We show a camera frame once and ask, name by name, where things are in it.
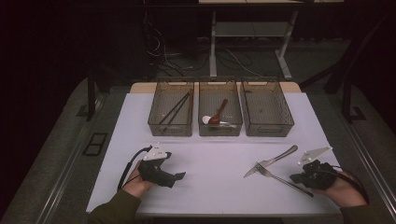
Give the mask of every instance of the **knife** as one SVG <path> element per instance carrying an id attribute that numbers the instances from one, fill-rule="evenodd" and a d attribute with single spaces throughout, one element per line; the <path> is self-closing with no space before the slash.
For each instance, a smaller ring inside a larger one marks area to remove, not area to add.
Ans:
<path id="1" fill-rule="evenodd" d="M 260 165 L 261 165 L 262 167 L 267 167 L 267 166 L 269 166 L 270 164 L 272 164 L 273 162 L 276 162 L 276 161 L 278 161 L 278 160 L 280 160 L 280 159 L 282 159 L 282 158 L 285 158 L 285 157 L 288 156 L 289 154 L 293 153 L 294 151 L 297 150 L 297 148 L 298 148 L 298 147 L 297 147 L 296 145 L 293 145 L 291 148 L 289 148 L 289 150 L 285 151 L 284 153 L 280 154 L 279 156 L 277 156 L 277 157 L 275 157 L 275 158 L 273 158 L 273 159 L 271 159 L 271 160 L 269 160 L 269 161 L 261 161 L 261 162 L 260 162 Z M 253 174 L 256 173 L 256 172 L 258 172 L 258 170 L 256 169 L 256 167 L 253 167 L 253 168 L 251 168 L 249 171 L 247 171 L 247 173 L 244 175 L 244 178 L 246 178 L 246 177 L 248 177 L 248 176 L 250 176 L 250 175 L 253 175 Z"/>

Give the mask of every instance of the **fork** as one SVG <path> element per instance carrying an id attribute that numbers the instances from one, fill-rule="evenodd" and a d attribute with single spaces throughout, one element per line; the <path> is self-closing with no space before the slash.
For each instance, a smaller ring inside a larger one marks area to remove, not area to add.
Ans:
<path id="1" fill-rule="evenodd" d="M 290 187 L 292 187 L 294 189 L 297 189 L 298 191 L 300 191 L 303 194 L 306 194 L 310 197 L 314 197 L 314 194 L 309 192 L 308 190 L 302 189 L 302 188 L 298 187 L 297 185 L 291 184 L 290 182 L 288 182 L 280 177 L 277 177 L 276 175 L 271 174 L 271 172 L 269 172 L 267 169 L 265 169 L 263 166 L 261 166 L 258 162 L 256 162 L 255 167 L 260 172 L 260 174 L 262 174 L 266 177 L 272 177 L 274 179 L 277 179 L 278 181 L 280 181 L 286 185 L 289 185 Z"/>

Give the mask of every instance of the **dark background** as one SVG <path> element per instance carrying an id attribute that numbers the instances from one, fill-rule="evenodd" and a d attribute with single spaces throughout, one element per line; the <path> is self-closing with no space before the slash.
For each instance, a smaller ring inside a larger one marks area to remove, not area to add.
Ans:
<path id="1" fill-rule="evenodd" d="M 382 7 L 386 1 L 366 3 L 370 6 L 323 9 L 320 13 L 302 10 L 293 37 L 317 41 L 341 37 L 353 41 L 366 34 L 378 15 L 386 13 Z M 146 54 L 143 15 L 142 11 L 130 10 L 81 13 L 65 0 L 0 0 L 1 126 L 5 133 L 0 156 L 0 216 L 7 210 L 69 95 L 90 69 L 96 74 L 101 91 L 152 77 L 153 61 Z M 157 11 L 153 15 L 167 42 L 178 43 L 191 54 L 196 37 L 208 35 L 210 30 L 208 12 L 170 16 L 166 11 Z M 245 17 L 234 15 L 233 20 Z M 351 71 L 353 76 L 358 75 L 356 84 L 394 132 L 395 18 L 392 13 L 386 17 Z"/>

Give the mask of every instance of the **sleeve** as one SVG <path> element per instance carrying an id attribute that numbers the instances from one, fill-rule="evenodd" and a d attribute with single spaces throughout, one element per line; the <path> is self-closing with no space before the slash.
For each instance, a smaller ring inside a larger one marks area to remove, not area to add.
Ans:
<path id="1" fill-rule="evenodd" d="M 89 224 L 131 224 L 141 201 L 123 189 L 108 202 L 97 206 L 88 214 Z"/>
<path id="2" fill-rule="evenodd" d="M 381 224 L 381 217 L 371 205 L 340 208 L 344 224 Z"/>

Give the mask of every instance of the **hand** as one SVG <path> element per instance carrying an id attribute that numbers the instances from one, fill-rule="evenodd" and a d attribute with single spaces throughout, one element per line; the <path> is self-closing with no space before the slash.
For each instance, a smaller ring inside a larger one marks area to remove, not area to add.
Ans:
<path id="1" fill-rule="evenodd" d="M 340 172 L 340 174 L 345 175 L 353 180 L 352 176 L 347 175 L 344 172 Z M 355 188 L 340 178 L 337 178 L 334 184 L 328 189 L 312 189 L 312 191 L 314 193 L 328 196 L 333 202 L 335 202 L 335 204 L 340 207 L 353 207 L 367 204 L 363 196 L 361 196 L 361 194 Z"/>
<path id="2" fill-rule="evenodd" d="M 136 198 L 141 198 L 144 193 L 149 191 L 151 187 L 154 186 L 153 183 L 149 181 L 144 181 L 140 176 L 139 171 L 137 170 L 137 168 L 140 165 L 140 162 L 141 161 L 139 161 L 137 165 L 134 167 L 134 169 L 132 170 L 131 174 L 128 177 L 126 184 L 122 187 L 123 190 L 134 195 Z"/>

